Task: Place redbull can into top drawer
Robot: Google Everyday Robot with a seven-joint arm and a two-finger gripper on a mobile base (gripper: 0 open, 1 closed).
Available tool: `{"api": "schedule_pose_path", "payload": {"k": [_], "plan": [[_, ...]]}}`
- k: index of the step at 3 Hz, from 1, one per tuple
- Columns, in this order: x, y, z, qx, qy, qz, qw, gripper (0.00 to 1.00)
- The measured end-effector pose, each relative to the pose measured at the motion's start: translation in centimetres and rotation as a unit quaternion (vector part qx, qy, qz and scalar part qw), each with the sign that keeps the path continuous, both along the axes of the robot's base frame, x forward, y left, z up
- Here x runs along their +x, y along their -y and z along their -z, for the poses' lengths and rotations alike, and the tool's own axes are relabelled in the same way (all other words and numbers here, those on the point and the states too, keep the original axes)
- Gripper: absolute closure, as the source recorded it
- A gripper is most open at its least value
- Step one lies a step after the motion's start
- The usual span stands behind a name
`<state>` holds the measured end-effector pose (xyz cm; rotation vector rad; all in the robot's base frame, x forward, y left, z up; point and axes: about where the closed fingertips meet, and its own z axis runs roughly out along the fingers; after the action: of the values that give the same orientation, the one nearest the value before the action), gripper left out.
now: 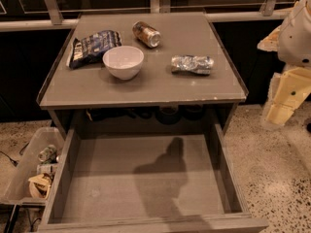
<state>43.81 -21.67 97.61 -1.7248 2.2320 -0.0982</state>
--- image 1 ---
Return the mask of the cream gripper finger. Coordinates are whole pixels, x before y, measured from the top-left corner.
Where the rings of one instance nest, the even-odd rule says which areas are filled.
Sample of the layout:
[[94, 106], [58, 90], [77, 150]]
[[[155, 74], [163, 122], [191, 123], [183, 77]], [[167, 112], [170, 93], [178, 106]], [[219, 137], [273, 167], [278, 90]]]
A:
[[280, 26], [272, 30], [264, 39], [260, 40], [257, 48], [263, 51], [277, 51], [279, 48]]
[[276, 130], [283, 127], [293, 114], [293, 110], [274, 106], [271, 101], [268, 101], [263, 106], [260, 124], [267, 130]]

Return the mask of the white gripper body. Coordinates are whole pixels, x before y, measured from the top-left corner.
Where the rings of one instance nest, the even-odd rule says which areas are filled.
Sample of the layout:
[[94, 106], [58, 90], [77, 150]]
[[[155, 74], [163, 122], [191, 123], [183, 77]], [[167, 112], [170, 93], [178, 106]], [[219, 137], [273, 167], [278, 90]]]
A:
[[294, 111], [311, 94], [311, 70], [294, 67], [285, 71], [280, 78], [272, 105]]

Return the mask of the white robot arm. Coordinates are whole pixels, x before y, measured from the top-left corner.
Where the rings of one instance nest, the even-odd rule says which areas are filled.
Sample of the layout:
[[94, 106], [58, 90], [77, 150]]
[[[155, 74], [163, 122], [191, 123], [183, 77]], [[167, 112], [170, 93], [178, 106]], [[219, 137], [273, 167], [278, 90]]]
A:
[[285, 63], [283, 72], [270, 80], [261, 116], [261, 125], [274, 130], [284, 126], [311, 94], [311, 0], [296, 2], [258, 49], [276, 51]]

